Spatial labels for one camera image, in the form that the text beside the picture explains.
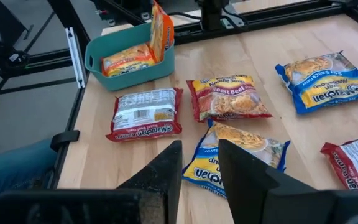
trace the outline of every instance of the maruchan ramen package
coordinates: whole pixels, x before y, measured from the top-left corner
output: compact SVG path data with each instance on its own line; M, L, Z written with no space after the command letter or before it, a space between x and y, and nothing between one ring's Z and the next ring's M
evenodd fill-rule
M358 190L358 140L349 141L342 146L326 143L321 152L328 157L345 187Z
M219 171L218 141L220 139L227 139L266 164L284 171L289 141L282 144L210 119L208 126L209 129L198 143L191 163L183 169L183 179L226 197Z
M124 95L116 100L111 134L114 142L179 134L178 109L183 90L167 88Z
M275 68L298 114L358 99L358 69L341 52Z
M102 73L107 77L133 72L155 65L147 44L139 44L102 59Z
M186 82L197 121L272 116L262 104L250 76L234 75Z
M164 51L173 44L173 22L155 1L150 31L150 50L155 62L159 63L164 58Z

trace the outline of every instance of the plastic bin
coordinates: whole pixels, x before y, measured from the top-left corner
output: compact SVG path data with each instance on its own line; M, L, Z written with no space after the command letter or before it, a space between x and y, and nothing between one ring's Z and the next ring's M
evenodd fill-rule
M101 72L101 59L146 43L150 40L150 23L120 30L92 40L86 46L85 67L110 91L120 90L157 78L166 77L175 69L175 51L172 46L165 51L164 60L141 70L105 77Z

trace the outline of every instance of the wooden tabletop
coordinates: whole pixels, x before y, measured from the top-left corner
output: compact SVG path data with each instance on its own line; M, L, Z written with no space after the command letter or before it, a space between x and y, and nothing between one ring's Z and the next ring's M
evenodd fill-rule
M277 2L291 1L251 0L234 7L238 12L246 12L276 6ZM189 21L182 17L173 20L175 24ZM108 28L103 34L126 27L129 26ZM193 120L190 91L185 81L246 74L253 76L256 89L273 118L241 119L226 124L280 141L290 139L288 175L318 189L341 189L341 183L319 150L325 142L342 144L358 138L358 101L298 116L291 94L274 69L278 63L340 50L358 68L358 23L346 15L175 46L173 74L121 91L105 90L90 75L75 124L75 129L81 131L80 139L68 148L58 188L113 189L176 139L182 140L183 165L186 165L207 125ZM179 110L179 122L183 126L180 135L125 143L106 139L116 96L170 87L184 89ZM182 182L178 223L230 222L232 218L225 199Z

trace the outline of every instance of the person's leg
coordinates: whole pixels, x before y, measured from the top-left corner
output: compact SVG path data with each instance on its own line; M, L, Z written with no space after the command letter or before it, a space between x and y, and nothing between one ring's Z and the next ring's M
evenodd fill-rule
M26 189L53 167L57 153L50 139L0 154L0 193Z

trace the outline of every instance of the blue ramen package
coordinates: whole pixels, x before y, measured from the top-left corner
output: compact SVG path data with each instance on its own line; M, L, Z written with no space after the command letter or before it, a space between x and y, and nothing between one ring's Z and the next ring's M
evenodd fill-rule
M341 52L275 68L298 114L358 99L358 69Z
M208 120L208 126L208 132L198 143L191 163L183 169L183 179L226 198L219 171L219 139L227 139L268 165L284 170L289 141L282 144L211 120Z

